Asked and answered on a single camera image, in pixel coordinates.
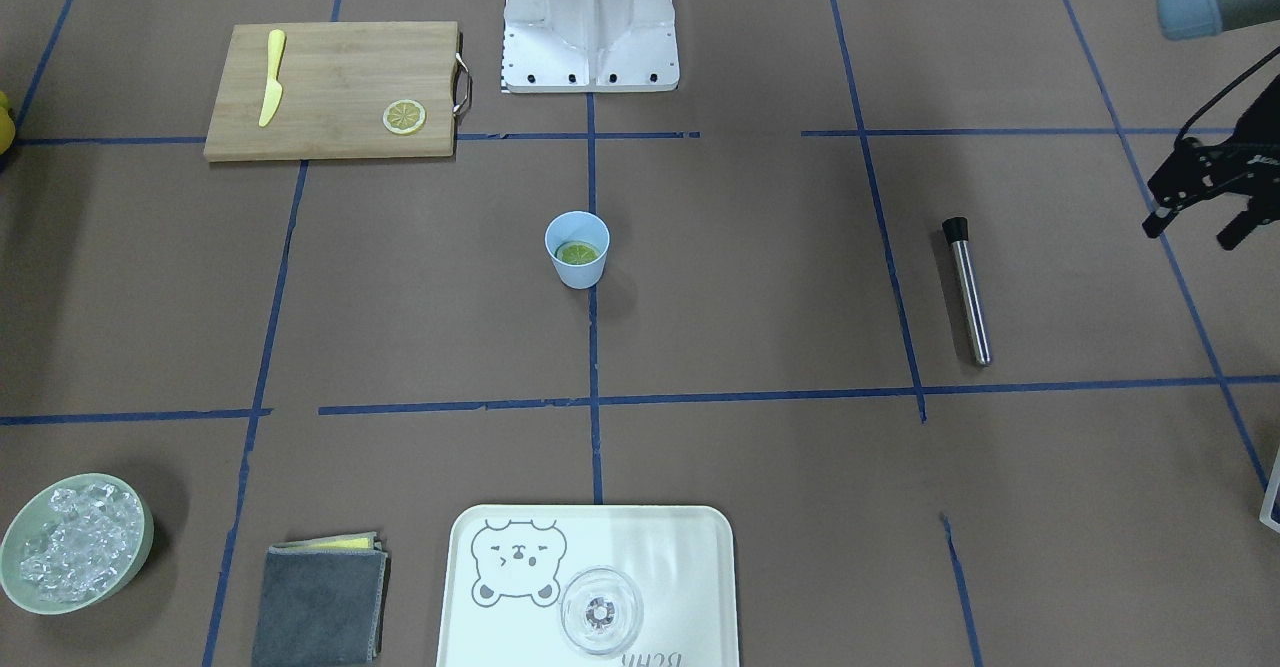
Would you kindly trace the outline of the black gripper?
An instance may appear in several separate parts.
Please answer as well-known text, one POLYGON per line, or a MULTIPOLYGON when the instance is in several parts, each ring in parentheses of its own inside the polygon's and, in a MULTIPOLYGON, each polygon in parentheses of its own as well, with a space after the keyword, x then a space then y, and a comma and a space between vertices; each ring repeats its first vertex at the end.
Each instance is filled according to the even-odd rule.
POLYGON ((1235 140, 1249 146, 1244 165, 1239 170, 1239 179, 1235 181, 1235 189, 1242 195, 1260 197, 1263 202, 1248 202, 1244 210, 1220 230, 1216 239, 1225 251, 1234 251, 1253 230, 1279 220, 1279 99, 1256 99, 1239 117, 1235 140))

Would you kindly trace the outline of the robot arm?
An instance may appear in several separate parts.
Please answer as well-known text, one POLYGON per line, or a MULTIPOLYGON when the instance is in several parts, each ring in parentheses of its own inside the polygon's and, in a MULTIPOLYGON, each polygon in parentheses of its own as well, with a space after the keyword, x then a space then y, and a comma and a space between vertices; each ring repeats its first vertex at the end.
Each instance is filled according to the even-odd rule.
MULTIPOLYGON (((1157 0, 1157 17, 1164 38, 1193 41, 1275 23, 1277 0, 1157 0)), ((1225 251, 1236 248, 1252 230, 1277 221, 1277 79, 1245 108, 1228 138, 1203 143, 1190 133, 1207 111, 1276 60, 1277 49, 1270 49, 1178 131, 1171 155, 1148 181, 1156 204, 1143 224, 1148 237, 1161 237, 1188 207, 1224 195, 1245 198, 1243 211, 1216 236, 1225 251)))

